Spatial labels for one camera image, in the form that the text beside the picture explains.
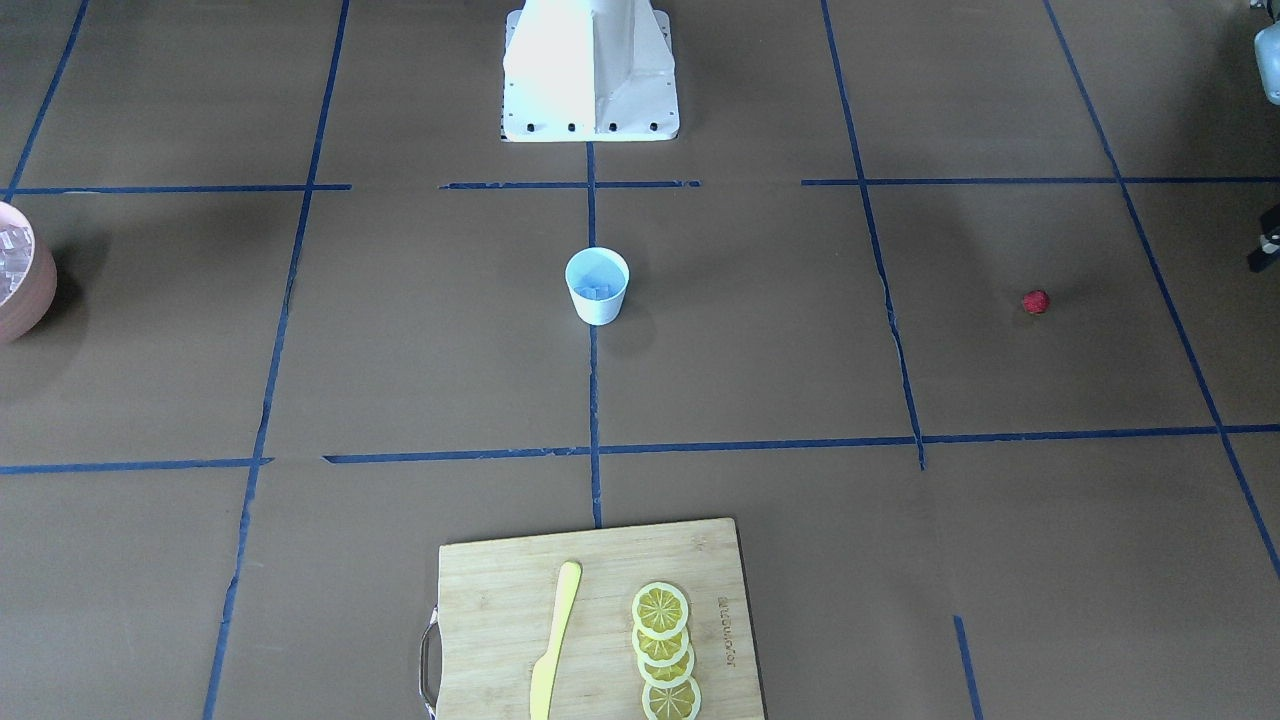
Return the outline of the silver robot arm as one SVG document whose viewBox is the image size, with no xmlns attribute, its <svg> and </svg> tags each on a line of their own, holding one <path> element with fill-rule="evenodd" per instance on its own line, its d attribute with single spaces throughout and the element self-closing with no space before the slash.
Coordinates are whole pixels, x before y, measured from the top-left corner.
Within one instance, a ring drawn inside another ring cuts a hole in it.
<svg viewBox="0 0 1280 720">
<path fill-rule="evenodd" d="M 1265 99 L 1279 106 L 1279 20 L 1260 31 L 1254 37 L 1254 59 Z M 1261 273 L 1277 261 L 1279 254 L 1279 205 L 1272 205 L 1260 217 L 1260 245 L 1248 255 L 1248 266 L 1253 273 Z"/>
</svg>

